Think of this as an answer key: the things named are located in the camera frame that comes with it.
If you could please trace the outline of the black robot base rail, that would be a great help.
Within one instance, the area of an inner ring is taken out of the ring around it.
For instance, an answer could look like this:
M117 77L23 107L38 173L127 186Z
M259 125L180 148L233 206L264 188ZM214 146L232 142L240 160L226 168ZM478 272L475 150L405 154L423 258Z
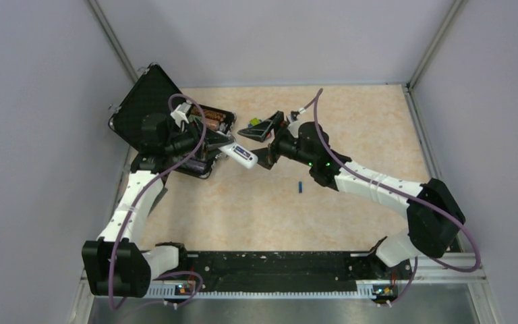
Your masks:
M190 251L178 266L202 276L201 298L391 298L412 269L351 251Z

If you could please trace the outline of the purple AAA battery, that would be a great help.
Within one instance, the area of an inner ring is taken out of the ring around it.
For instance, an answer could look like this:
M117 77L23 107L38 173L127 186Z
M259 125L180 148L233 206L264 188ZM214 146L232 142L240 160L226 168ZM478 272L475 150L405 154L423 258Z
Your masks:
M251 152L245 150L244 148L242 148L240 146L236 146L233 150L235 153L237 153L239 156L241 156L242 159L245 159L245 160L253 159Z

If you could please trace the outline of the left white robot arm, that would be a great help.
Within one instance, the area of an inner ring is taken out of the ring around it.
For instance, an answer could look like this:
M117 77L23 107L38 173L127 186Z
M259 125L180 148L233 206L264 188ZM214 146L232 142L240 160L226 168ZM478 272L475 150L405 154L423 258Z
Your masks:
M158 243L142 250L148 216L165 195L167 177L209 146L223 153L235 147L228 134L199 119L153 113L142 119L138 154L121 200L97 238L85 241L82 260L90 291L109 298L140 298L152 281L169 274L191 275L182 243Z

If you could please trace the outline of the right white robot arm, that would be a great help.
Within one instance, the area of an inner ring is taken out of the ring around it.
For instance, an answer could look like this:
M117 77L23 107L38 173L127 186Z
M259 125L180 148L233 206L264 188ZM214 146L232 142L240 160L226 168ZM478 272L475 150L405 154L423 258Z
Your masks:
M445 254L465 217L444 182L432 178L423 184L368 169L332 150L322 127L299 121L298 115L294 111L285 117L278 111L238 134L256 142L273 135L270 144L254 151L263 168L271 169L280 157L297 161L310 168L310 176L320 186L367 198L406 218L406 230L372 248L368 268L373 276L386 278L396 265L421 254L435 259Z

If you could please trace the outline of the white remote control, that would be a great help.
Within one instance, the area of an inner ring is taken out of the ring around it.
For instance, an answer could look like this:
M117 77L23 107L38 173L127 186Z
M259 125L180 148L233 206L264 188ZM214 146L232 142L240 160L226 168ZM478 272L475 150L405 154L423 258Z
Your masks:
M249 151L236 142L221 146L219 150L246 169L253 168L258 162L258 157L252 151Z

